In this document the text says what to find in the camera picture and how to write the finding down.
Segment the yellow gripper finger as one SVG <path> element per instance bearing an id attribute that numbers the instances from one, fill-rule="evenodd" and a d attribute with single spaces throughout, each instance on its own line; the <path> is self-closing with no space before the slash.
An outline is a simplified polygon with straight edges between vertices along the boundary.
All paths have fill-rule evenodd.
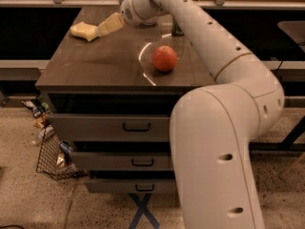
<path id="1" fill-rule="evenodd" d="M 95 32 L 98 37 L 106 36 L 112 32 L 119 31 L 124 27 L 124 20 L 120 13 L 115 12 L 105 21 L 97 26 Z"/>

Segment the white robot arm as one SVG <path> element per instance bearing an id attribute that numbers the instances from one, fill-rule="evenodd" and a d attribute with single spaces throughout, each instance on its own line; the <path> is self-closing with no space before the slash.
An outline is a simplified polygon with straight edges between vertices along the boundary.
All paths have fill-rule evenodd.
<path id="1" fill-rule="evenodd" d="M 184 94 L 170 119 L 185 229 L 265 229 L 249 143 L 282 113 L 277 78 L 193 0 L 123 0 L 120 12 L 133 26 L 171 14 L 214 80 Z"/>

